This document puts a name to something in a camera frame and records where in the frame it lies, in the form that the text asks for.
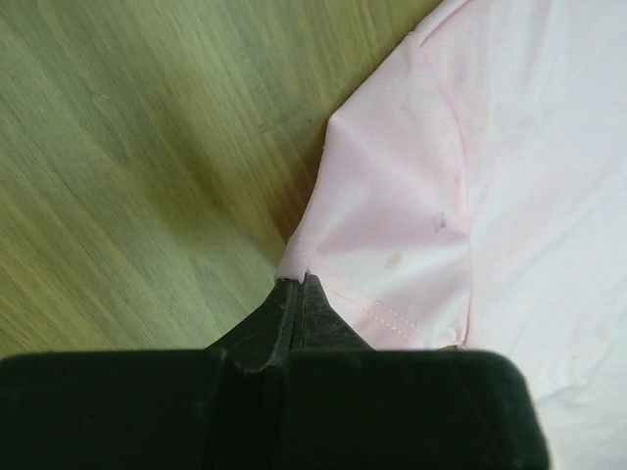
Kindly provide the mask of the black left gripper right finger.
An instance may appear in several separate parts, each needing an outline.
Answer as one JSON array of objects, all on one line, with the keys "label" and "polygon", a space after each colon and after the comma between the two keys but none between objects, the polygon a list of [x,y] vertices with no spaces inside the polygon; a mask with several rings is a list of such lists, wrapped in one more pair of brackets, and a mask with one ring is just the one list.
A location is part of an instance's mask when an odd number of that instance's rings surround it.
[{"label": "black left gripper right finger", "polygon": [[522,374],[493,352],[291,352],[282,469],[546,469]]}]

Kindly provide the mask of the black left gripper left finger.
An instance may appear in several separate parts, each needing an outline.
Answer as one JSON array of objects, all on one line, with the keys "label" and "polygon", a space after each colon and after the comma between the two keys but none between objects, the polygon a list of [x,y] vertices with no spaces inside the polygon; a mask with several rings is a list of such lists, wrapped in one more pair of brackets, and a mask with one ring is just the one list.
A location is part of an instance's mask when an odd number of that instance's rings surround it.
[{"label": "black left gripper left finger", "polygon": [[265,301],[198,350],[47,352],[1,362],[5,469],[268,469],[278,358],[299,294]]}]

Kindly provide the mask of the light pink t-shirt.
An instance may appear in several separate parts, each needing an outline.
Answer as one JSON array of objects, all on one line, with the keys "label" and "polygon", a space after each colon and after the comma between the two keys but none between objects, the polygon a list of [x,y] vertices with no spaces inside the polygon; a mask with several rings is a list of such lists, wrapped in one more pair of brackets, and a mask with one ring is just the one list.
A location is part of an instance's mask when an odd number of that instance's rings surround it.
[{"label": "light pink t-shirt", "polygon": [[625,3],[440,3],[330,118],[276,274],[376,348],[504,355],[553,468],[624,468]]}]

